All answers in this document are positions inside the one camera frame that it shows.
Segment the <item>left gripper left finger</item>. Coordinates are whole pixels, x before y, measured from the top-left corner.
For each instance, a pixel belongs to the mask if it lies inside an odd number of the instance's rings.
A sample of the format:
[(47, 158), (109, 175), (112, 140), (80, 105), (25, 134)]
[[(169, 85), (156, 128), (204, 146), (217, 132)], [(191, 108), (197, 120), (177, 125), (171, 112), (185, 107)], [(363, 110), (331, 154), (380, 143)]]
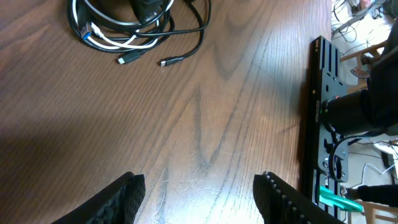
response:
[(145, 194), (144, 175), (127, 172), (55, 223), (133, 223)]

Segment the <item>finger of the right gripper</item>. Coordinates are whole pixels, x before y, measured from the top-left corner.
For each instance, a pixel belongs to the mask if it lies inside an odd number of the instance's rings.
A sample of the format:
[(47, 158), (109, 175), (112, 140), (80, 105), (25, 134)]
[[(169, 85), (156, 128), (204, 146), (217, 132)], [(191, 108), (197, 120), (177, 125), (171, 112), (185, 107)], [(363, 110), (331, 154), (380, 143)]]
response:
[(163, 0), (130, 0), (129, 2), (135, 17), (141, 24), (157, 16), (163, 5)]

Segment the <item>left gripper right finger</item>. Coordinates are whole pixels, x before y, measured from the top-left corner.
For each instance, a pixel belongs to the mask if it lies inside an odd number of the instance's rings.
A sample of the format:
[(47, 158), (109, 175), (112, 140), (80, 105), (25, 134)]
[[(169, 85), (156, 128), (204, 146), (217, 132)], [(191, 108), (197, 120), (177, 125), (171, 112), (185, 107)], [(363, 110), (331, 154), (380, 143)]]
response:
[(272, 172), (256, 174), (253, 197), (265, 224), (341, 224)]

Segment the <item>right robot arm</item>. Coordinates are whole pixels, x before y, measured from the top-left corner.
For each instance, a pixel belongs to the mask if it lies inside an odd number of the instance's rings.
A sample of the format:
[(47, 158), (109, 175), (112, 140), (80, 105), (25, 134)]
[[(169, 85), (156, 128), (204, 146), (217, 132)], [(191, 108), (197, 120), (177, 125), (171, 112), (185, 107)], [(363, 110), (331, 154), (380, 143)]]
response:
[(269, 131), (299, 121), (344, 135), (394, 127), (396, 62), (377, 65), (360, 93), (333, 98), (324, 92), (320, 77), (335, 72), (338, 61), (315, 40), (330, 26), (329, 1), (256, 1), (251, 11), (236, 1), (228, 5), (232, 14), (223, 22), (219, 9), (210, 11), (208, 41), (198, 57), (160, 63), (180, 63), (180, 74), (195, 79), (180, 99), (197, 102), (195, 121), (207, 135), (245, 116), (267, 123)]

